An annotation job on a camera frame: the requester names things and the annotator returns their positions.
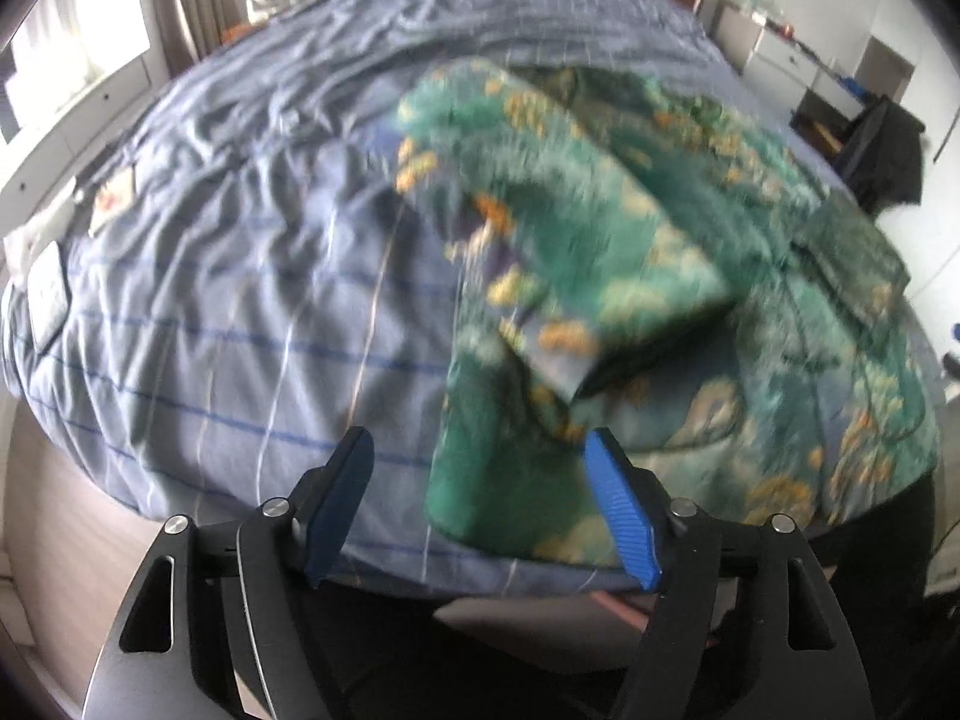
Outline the small card on bed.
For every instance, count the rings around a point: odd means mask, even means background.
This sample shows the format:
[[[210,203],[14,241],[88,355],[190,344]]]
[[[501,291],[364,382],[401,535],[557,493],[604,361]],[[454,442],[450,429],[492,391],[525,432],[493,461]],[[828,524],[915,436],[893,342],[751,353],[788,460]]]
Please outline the small card on bed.
[[[135,188],[135,167],[127,166],[110,177],[94,195],[93,211],[89,218],[88,236],[96,238],[99,232],[127,210],[132,208],[137,200]]]

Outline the black jacket on chair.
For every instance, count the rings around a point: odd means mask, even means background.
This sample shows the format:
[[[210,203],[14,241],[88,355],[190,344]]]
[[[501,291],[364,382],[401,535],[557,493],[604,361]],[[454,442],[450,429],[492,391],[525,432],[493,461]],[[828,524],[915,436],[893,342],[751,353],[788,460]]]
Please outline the black jacket on chair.
[[[875,99],[844,130],[832,168],[867,216],[921,203],[924,132],[923,122],[889,96]]]

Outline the blue striped bed cover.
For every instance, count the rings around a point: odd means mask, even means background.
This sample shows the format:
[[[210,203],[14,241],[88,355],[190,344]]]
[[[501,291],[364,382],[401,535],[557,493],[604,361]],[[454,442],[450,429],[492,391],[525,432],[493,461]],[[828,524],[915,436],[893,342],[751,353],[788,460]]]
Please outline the blue striped bed cover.
[[[610,566],[517,559],[425,512],[459,271],[397,193],[395,119],[421,76],[462,59],[651,76],[754,119],[848,193],[675,0],[314,0],[179,76],[80,177],[57,239],[70,307],[42,353],[26,280],[5,289],[8,387],[93,483],[145,517],[221,522],[363,426],[376,468],[338,582],[623,589],[613,541]],[[94,195],[127,166],[137,200],[90,238]]]

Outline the green floral patterned garment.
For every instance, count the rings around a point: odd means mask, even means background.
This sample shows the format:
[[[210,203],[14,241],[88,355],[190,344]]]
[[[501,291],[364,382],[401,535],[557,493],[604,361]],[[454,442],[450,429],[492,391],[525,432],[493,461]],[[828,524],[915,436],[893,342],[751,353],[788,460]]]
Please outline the green floral patterned garment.
[[[610,566],[587,434],[716,517],[839,527],[929,476],[908,273],[841,188],[706,96],[455,60],[398,105],[395,188],[457,266],[425,512]]]

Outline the white desk with drawers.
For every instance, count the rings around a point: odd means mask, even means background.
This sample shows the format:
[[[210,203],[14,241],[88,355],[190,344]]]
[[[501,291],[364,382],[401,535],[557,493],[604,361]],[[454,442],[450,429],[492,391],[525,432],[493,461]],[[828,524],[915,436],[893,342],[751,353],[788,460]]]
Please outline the white desk with drawers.
[[[786,119],[804,103],[826,107],[843,122],[866,107],[811,50],[779,34],[758,13],[719,0],[711,37],[745,86]]]

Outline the white cloth on bed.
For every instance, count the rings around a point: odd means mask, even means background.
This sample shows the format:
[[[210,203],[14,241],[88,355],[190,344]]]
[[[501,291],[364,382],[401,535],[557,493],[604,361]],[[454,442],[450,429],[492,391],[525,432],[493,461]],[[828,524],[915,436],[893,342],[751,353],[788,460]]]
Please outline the white cloth on bed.
[[[28,273],[46,245],[64,235],[75,211],[76,202],[71,195],[53,199],[44,210],[37,211],[3,238],[3,255],[12,277],[21,278]]]

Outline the white window sill cabinet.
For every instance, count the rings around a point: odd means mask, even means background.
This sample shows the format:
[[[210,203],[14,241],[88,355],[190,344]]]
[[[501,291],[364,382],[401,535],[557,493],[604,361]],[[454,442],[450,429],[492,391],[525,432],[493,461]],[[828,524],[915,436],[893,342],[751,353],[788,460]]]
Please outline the white window sill cabinet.
[[[166,82],[146,57],[130,60],[71,103],[57,121],[37,124],[2,148],[2,234],[28,221],[142,112]]]

